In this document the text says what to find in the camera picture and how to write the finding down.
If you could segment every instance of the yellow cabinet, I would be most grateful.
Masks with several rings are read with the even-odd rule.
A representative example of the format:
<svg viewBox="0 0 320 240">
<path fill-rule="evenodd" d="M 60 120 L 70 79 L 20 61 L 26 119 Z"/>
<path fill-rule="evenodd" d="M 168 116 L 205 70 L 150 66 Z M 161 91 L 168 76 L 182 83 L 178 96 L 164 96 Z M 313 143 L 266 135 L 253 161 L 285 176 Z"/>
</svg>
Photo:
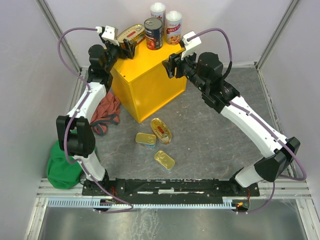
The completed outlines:
<svg viewBox="0 0 320 240">
<path fill-rule="evenodd" d="M 112 90 L 138 123 L 186 90 L 187 79 L 168 78 L 162 65 L 170 54 L 181 51 L 180 45 L 165 40 L 162 48 L 150 50 L 144 40 L 133 59 L 118 59 L 112 68 Z"/>
</svg>

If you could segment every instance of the food can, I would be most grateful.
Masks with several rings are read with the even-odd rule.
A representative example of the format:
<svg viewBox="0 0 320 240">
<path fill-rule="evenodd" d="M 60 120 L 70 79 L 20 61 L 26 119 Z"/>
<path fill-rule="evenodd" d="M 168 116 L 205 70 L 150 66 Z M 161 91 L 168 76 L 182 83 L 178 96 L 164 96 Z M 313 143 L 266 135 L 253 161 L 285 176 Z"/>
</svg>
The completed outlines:
<svg viewBox="0 0 320 240">
<path fill-rule="evenodd" d="M 154 118 L 150 125 L 154 135 L 156 135 L 161 143 L 169 144 L 171 142 L 172 132 L 162 120 Z"/>
<path fill-rule="evenodd" d="M 182 14 L 178 11 L 170 11 L 165 15 L 166 42 L 169 45 L 177 45 L 181 39 Z"/>
<path fill-rule="evenodd" d="M 150 6 L 150 12 L 152 18 L 160 19 L 162 22 L 162 32 L 164 33 L 166 31 L 166 5 L 164 5 L 161 2 L 156 2 Z"/>
<path fill-rule="evenodd" d="M 171 169 L 176 164 L 175 160 L 173 160 L 168 154 L 166 154 L 162 150 L 158 151 L 154 155 L 154 160 L 160 163 L 167 171 L 171 171 Z"/>
<path fill-rule="evenodd" d="M 162 21 L 151 17 L 144 21 L 146 47 L 150 50 L 158 50 L 163 45 Z"/>
<path fill-rule="evenodd" d="M 138 45 L 145 39 L 145 27 L 142 24 L 133 25 L 120 33 L 116 39 L 123 49 L 125 48 L 124 39 L 135 41 Z"/>
<path fill-rule="evenodd" d="M 138 132 L 135 136 L 135 141 L 138 144 L 141 144 L 143 146 L 154 148 L 156 146 L 156 139 L 157 137 L 153 134 L 146 134 L 142 132 Z"/>
</svg>

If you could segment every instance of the wall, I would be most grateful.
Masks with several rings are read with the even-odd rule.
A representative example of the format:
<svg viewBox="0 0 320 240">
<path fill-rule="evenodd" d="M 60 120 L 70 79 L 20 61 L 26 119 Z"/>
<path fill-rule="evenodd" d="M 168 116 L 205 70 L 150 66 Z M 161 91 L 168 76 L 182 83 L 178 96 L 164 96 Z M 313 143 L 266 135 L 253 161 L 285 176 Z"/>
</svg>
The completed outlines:
<svg viewBox="0 0 320 240">
<path fill-rule="evenodd" d="M 298 157 L 320 213 L 320 1 L 300 1 L 262 73 L 287 136 L 301 141 Z"/>
<path fill-rule="evenodd" d="M 63 31 L 74 27 L 110 25 L 119 33 L 150 17 L 149 7 L 155 0 L 47 0 L 57 23 Z M 161 0 L 167 12 L 182 13 L 182 33 L 196 33 L 208 28 L 222 28 L 228 34 L 233 62 L 256 62 L 265 49 L 291 0 Z M 88 49 L 101 44 L 94 32 L 73 32 L 67 36 L 72 51 L 81 66 L 89 66 Z M 228 49 L 220 33 L 201 37 L 200 52 L 219 54 L 227 63 Z"/>
<path fill-rule="evenodd" d="M 0 239 L 23 239 L 75 77 L 34 0 L 0 1 Z"/>
</svg>

